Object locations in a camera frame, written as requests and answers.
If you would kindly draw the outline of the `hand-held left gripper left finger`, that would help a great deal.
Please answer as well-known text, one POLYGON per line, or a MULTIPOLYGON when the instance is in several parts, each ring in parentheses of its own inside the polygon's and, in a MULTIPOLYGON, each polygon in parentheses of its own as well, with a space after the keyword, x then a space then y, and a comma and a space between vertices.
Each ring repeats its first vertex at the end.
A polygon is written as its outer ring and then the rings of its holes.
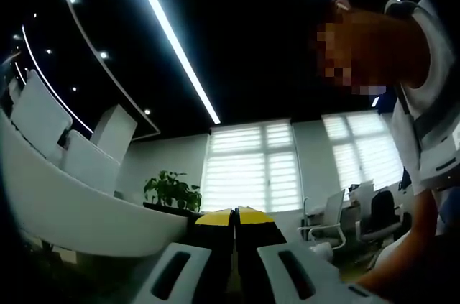
POLYGON ((181 243, 171 243, 134 297, 135 303, 220 303, 231 273, 234 210, 198 218, 181 243))

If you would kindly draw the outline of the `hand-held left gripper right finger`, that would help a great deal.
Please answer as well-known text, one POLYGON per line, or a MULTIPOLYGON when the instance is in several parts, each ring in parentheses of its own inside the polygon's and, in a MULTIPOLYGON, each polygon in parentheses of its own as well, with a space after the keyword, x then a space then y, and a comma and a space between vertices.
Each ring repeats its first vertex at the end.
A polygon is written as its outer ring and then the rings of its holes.
POLYGON ((239 271, 249 303, 386 303, 343 282, 339 269, 304 241, 287 242, 275 221, 250 207, 235 210, 239 271))

